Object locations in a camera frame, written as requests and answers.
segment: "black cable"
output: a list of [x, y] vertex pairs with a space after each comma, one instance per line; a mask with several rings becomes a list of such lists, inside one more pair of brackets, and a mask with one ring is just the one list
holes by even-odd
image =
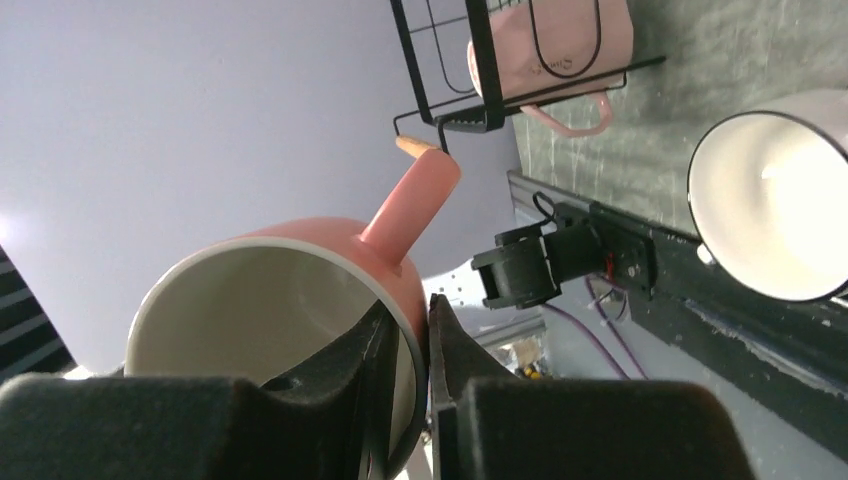
[[604, 320], [610, 320], [610, 318], [607, 315], [607, 313], [603, 310], [603, 308], [601, 308], [601, 302], [603, 302], [604, 300], [609, 298], [610, 295], [612, 295], [615, 292], [620, 292], [620, 293], [623, 292], [624, 293], [624, 301], [621, 304], [621, 311], [618, 312], [618, 315], [616, 315], [616, 317], [614, 319], [616, 321], [621, 320], [621, 317], [623, 317], [624, 313], [627, 311], [627, 294], [626, 294], [626, 292], [624, 292], [624, 290], [621, 287], [613, 284], [612, 282], [610, 282], [609, 280], [607, 280], [606, 278], [604, 278], [602, 276], [595, 275], [594, 278], [597, 279], [597, 280], [600, 280], [606, 286], [609, 287], [609, 290], [607, 291], [607, 293], [601, 295], [600, 297], [596, 297], [595, 296], [595, 289], [592, 288], [592, 284], [589, 281], [589, 277], [588, 276], [586, 277], [586, 288], [589, 290], [589, 295], [592, 296], [592, 299], [593, 299], [592, 305], [595, 306], [595, 310], [597, 310], [598, 314], [601, 317], [603, 317]]
[[[547, 203], [548, 206], [551, 207], [551, 210], [550, 211], [545, 210], [545, 208], [542, 206], [540, 200]], [[556, 207], [554, 206], [555, 205], [554, 200], [551, 197], [547, 196], [543, 192], [536, 192], [536, 193], [533, 194], [533, 205], [536, 207], [536, 210], [538, 210], [539, 213], [543, 217], [545, 217], [544, 224], [548, 224], [548, 223], [556, 221], [556, 217], [554, 216], [554, 212], [556, 210]]]
[[[607, 316], [606, 312], [604, 312], [604, 309], [601, 308], [601, 305], [600, 305], [601, 300], [603, 298], [608, 297], [610, 294], [612, 294], [613, 291], [617, 290], [617, 287], [610, 284], [609, 285], [610, 290], [606, 294], [602, 295], [601, 297], [596, 297], [595, 296], [595, 290], [592, 288], [592, 283], [589, 281], [588, 276], [585, 277], [584, 282], [586, 283], [586, 289], [589, 290], [589, 296], [593, 298], [592, 304], [594, 304], [594, 306], [595, 306], [595, 311], [598, 313], [598, 315], [601, 316], [601, 318], [604, 319], [604, 321], [606, 322], [605, 326], [610, 329], [612, 334], [615, 336], [615, 339], [618, 341], [618, 344], [621, 345], [622, 350], [624, 350], [624, 353], [626, 353], [627, 356], [630, 358], [630, 363], [632, 363], [633, 366], [636, 367], [636, 370], [639, 372], [640, 375], [642, 375], [642, 378], [647, 380], [648, 374], [645, 373], [645, 369], [642, 368], [642, 364], [639, 363], [638, 360], [636, 360], [636, 355], [634, 355], [633, 350], [631, 350], [630, 346], [627, 345], [627, 342], [624, 341], [624, 337], [621, 336], [621, 333], [619, 333], [618, 328], [615, 327], [615, 324], [613, 322], [609, 321], [609, 317]], [[616, 317], [616, 320], [618, 320], [619, 318], [621, 318], [622, 315], [624, 315], [624, 311], [625, 311], [626, 308], [627, 308], [627, 297], [625, 296], [624, 297], [624, 303], [621, 306], [621, 312], [619, 312], [618, 317]]]
[[607, 365], [609, 365], [610, 368], [613, 369], [613, 371], [616, 373], [616, 375], [618, 375], [620, 379], [630, 380], [630, 377], [627, 375], [627, 372], [625, 372], [624, 369], [621, 368], [621, 365], [618, 363], [618, 361], [616, 361], [615, 357], [613, 357], [609, 349], [604, 346], [604, 343], [601, 342], [598, 336], [595, 335], [592, 330], [590, 330], [589, 327], [587, 327], [577, 317], [549, 303], [543, 303], [541, 307], [571, 322], [575, 327], [577, 327], [578, 330], [580, 330], [580, 332], [586, 337], [586, 339], [588, 339], [592, 343], [598, 353], [600, 353], [604, 357], [604, 360], [606, 360]]
[[589, 59], [589, 62], [583, 67], [579, 72], [572, 73], [571, 75], [564, 75], [561, 73], [555, 72], [551, 67], [548, 66], [548, 63], [545, 61], [545, 57], [542, 56], [542, 49], [539, 47], [539, 34], [536, 31], [536, 13], [533, 11], [533, 0], [527, 0], [527, 5], [530, 9], [530, 26], [533, 28], [533, 43], [536, 47], [536, 56], [539, 57], [539, 62], [542, 63], [542, 68], [548, 72], [548, 74], [561, 78], [563, 80], [570, 80], [572, 78], [577, 78], [580, 75], [588, 72], [592, 65], [595, 64], [595, 61], [598, 59], [598, 55], [601, 53], [601, 3], [600, 0], [595, 0], [595, 51], [592, 53], [592, 58]]

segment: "black bracket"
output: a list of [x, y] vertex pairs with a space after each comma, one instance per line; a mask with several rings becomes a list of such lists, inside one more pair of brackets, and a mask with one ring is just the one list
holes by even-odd
[[[650, 297], [656, 282], [653, 241], [628, 228], [628, 217], [600, 204], [575, 211], [556, 204], [548, 219], [495, 237], [496, 248], [475, 255], [489, 308], [530, 308], [562, 293], [560, 284], [599, 273]], [[548, 233], [543, 228], [552, 225]]]
[[[444, 295], [430, 301], [428, 329], [437, 480], [754, 478], [730, 416], [703, 388], [515, 378]], [[398, 340], [378, 303], [264, 388], [226, 377], [13, 379], [0, 387], [0, 478], [393, 478]]]

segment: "mug rack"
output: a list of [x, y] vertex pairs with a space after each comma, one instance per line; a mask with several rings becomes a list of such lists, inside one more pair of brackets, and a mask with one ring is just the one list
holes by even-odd
[[[534, 29], [533, 40], [536, 47], [536, 56], [539, 59], [541, 66], [547, 71], [548, 74], [560, 78], [563, 81], [558, 85], [505, 99], [503, 98], [501, 92], [500, 75], [498, 74], [497, 60], [495, 57], [495, 45], [492, 36], [491, 25], [489, 24], [489, 16], [505, 8], [509, 8], [513, 5], [518, 5], [519, 3], [521, 3], [521, 1], [489, 0], [490, 2], [494, 3], [493, 6], [490, 6], [486, 3], [486, 0], [464, 0], [465, 9], [467, 13], [466, 15], [437, 21], [433, 15], [433, 8], [430, 4], [431, 0], [423, 0], [427, 6], [427, 13], [429, 14], [429, 23], [415, 28], [409, 27], [406, 13], [404, 11], [403, 1], [404, 0], [389, 0], [392, 6], [392, 12], [394, 13], [395, 24], [397, 26], [398, 36], [400, 37], [400, 44], [403, 48], [403, 55], [406, 61], [406, 67], [409, 70], [409, 79], [412, 82], [412, 90], [415, 94], [415, 102], [418, 108], [417, 110], [405, 112], [394, 117], [392, 123], [394, 125], [395, 135], [400, 135], [400, 128], [398, 127], [398, 122], [400, 120], [418, 115], [421, 117], [421, 121], [436, 128], [439, 136], [440, 146], [445, 152], [448, 151], [447, 139], [445, 138], [445, 130], [466, 133], [486, 133], [492, 130], [498, 130], [504, 126], [506, 122], [506, 117], [519, 113], [521, 111], [520, 106], [523, 104], [523, 102], [530, 100], [534, 97], [540, 95], [547, 95], [552, 92], [565, 90], [571, 87], [575, 87], [577, 85], [594, 82], [607, 77], [623, 75], [623, 81], [618, 85], [606, 87], [591, 92], [583, 92], [579, 94], [564, 94], [561, 97], [555, 97], [534, 103], [541, 107], [552, 103], [561, 102], [563, 100], [568, 100], [570, 98], [580, 97], [589, 93], [619, 90], [627, 86], [628, 72], [632, 72], [634, 70], [654, 65], [659, 65], [665, 61], [665, 56], [654, 56], [644, 60], [637, 60], [635, 62], [630, 63], [624, 68], [609, 70], [600, 74], [586, 76], [582, 78], [576, 78], [579, 76], [579, 72], [578, 74], [572, 75], [559, 74], [553, 71], [542, 57], [542, 51], [539, 46], [539, 38], [535, 31], [536, 27], [534, 16], [535, 13], [533, 10], [533, 0], [525, 0], [528, 3], [528, 8], [530, 10]], [[593, 1], [595, 3], [595, 31], [597, 32], [597, 48], [600, 48], [602, 40], [602, 19], [600, 14], [601, 0]], [[442, 48], [443, 46], [439, 40], [439, 29], [444, 28], [448, 25], [462, 22], [463, 20], [466, 20], [468, 22], [468, 26], [470, 27], [471, 32], [471, 40], [474, 43], [474, 51], [477, 57], [478, 76], [480, 80], [480, 91], [482, 93], [482, 103], [468, 108], [449, 111], [448, 113], [435, 114], [435, 110], [443, 110], [446, 107], [455, 105], [459, 102], [464, 102], [466, 100], [478, 97], [477, 93], [474, 91], [473, 88], [470, 88], [468, 90], [460, 90], [454, 85], [452, 85], [451, 82], [448, 80], [447, 71], [445, 69], [445, 59], [442, 54], [444, 48]], [[434, 104], [430, 103], [427, 91], [424, 87], [424, 80], [421, 75], [421, 67], [418, 63], [415, 47], [413, 45], [412, 36], [417, 34], [433, 36], [433, 40], [435, 41], [436, 46], [436, 52], [439, 57], [439, 64], [442, 70], [442, 77], [444, 78], [447, 87], [452, 92], [457, 94], [457, 97]], [[586, 67], [584, 67], [583, 71], [586, 71], [591, 68], [591, 66], [594, 64], [594, 61], [594, 58], [590, 60], [590, 63]]]

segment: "mug rim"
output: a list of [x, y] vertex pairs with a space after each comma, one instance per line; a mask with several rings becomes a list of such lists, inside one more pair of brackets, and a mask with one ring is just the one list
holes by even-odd
[[127, 336], [127, 348], [124, 363], [125, 372], [132, 375], [130, 351], [133, 334], [136, 333], [141, 324], [144, 323], [144, 318], [146, 318], [147, 313], [150, 311], [150, 307], [156, 298], [161, 295], [162, 291], [170, 285], [174, 279], [203, 260], [240, 248], [256, 247], [296, 250], [314, 255], [339, 266], [371, 289], [371, 291], [373, 291], [377, 298], [386, 305], [386, 308], [392, 314], [392, 317], [395, 319], [395, 323], [398, 325], [398, 328], [409, 347], [410, 356], [412, 358], [412, 369], [415, 375], [415, 401], [412, 409], [412, 417], [410, 418], [409, 424], [398, 437], [398, 442], [395, 445], [394, 450], [389, 455], [387, 464], [390, 472], [399, 473], [406, 464], [409, 456], [412, 454], [415, 445], [418, 443], [418, 437], [425, 422], [428, 368], [424, 361], [424, 354], [418, 343], [418, 337], [412, 330], [412, 325], [406, 318], [406, 315], [403, 313], [400, 305], [394, 300], [389, 292], [383, 288], [380, 282], [375, 280], [374, 277], [369, 275], [364, 269], [356, 265], [354, 262], [327, 248], [288, 237], [260, 235], [236, 237], [223, 242], [218, 242], [183, 258], [162, 274], [153, 287], [147, 292], [147, 294], [145, 294], [144, 298], [142, 298], [141, 304], [133, 316], [133, 321], [130, 325], [129, 334]]
[[[791, 113], [782, 112], [782, 111], [779, 111], [779, 110], [763, 109], [763, 108], [747, 110], [747, 111], [744, 111], [744, 112], [735, 113], [733, 115], [725, 117], [721, 121], [719, 121], [718, 123], [716, 123], [715, 125], [710, 127], [710, 129], [707, 130], [706, 133], [704, 133], [701, 136], [701, 139], [698, 140], [698, 144], [695, 145], [695, 150], [692, 151], [692, 156], [689, 159], [689, 167], [686, 171], [686, 205], [689, 207], [689, 215], [692, 217], [692, 223], [695, 225], [695, 232], [698, 234], [698, 238], [700, 238], [701, 243], [710, 252], [710, 255], [715, 259], [716, 263], [719, 266], [722, 266], [721, 260], [715, 255], [715, 253], [710, 249], [710, 246], [707, 244], [707, 240], [704, 238], [704, 235], [701, 233], [701, 229], [698, 227], [698, 221], [695, 218], [695, 211], [692, 208], [692, 165], [695, 163], [695, 155], [698, 154], [698, 150], [700, 150], [701, 145], [704, 143], [704, 141], [707, 139], [707, 137], [714, 130], [716, 130], [717, 128], [719, 128], [720, 126], [724, 125], [725, 123], [727, 123], [731, 120], [735, 120], [737, 118], [741, 118], [741, 117], [744, 117], [744, 116], [751, 116], [751, 115], [778, 117], [778, 118], [782, 118], [784, 120], [788, 120], [790, 122], [797, 123], [798, 125], [801, 125], [802, 127], [809, 129], [810, 131], [815, 133], [819, 138], [821, 138], [822, 140], [827, 142], [834, 150], [836, 150], [836, 152], [839, 153], [842, 156], [843, 160], [845, 160], [845, 163], [848, 164], [848, 151], [846, 151], [845, 147], [841, 143], [836, 141], [833, 137], [830, 136], [830, 134], [825, 132], [824, 129], [822, 129], [818, 125], [815, 125], [812, 122], [804, 120], [803, 118], [795, 116]], [[784, 298], [775, 297], [775, 296], [773, 296], [769, 293], [763, 292], [759, 289], [753, 288], [753, 287], [743, 283], [739, 278], [736, 277], [736, 275], [734, 275], [732, 272], [730, 272], [726, 268], [724, 268], [724, 266], [722, 266], [722, 270], [727, 272], [727, 274], [730, 275], [734, 280], [736, 280], [740, 285], [743, 285], [746, 288], [754, 290], [755, 292], [760, 293], [762, 295], [765, 295], [769, 298], [775, 298], [777, 300], [785, 301], [785, 302], [792, 302], [792, 303], [821, 302], [823, 300], [829, 300], [829, 299], [833, 298], [834, 296], [838, 295], [839, 293], [845, 292], [846, 290], [848, 290], [848, 277], [846, 277], [845, 281], [841, 285], [834, 288], [833, 290], [830, 290], [828, 293], [822, 294], [822, 295], [817, 296], [817, 297], [807, 298], [807, 299], [802, 299], [802, 300], [786, 300]]]

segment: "mug handle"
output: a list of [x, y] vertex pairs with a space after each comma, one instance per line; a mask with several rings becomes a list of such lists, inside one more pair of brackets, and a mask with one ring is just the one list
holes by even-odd
[[612, 107], [610, 107], [607, 92], [590, 93], [589, 97], [592, 98], [595, 103], [598, 104], [598, 111], [601, 114], [600, 123], [591, 128], [566, 127], [554, 117], [543, 112], [542, 109], [537, 107], [536, 105], [524, 105], [521, 107], [521, 111], [542, 122], [543, 124], [553, 129], [555, 132], [565, 137], [589, 137], [603, 132], [607, 129], [607, 127], [610, 126], [610, 123], [612, 123]]
[[454, 159], [438, 148], [416, 153], [418, 158], [359, 236], [393, 267], [400, 265], [462, 175]]

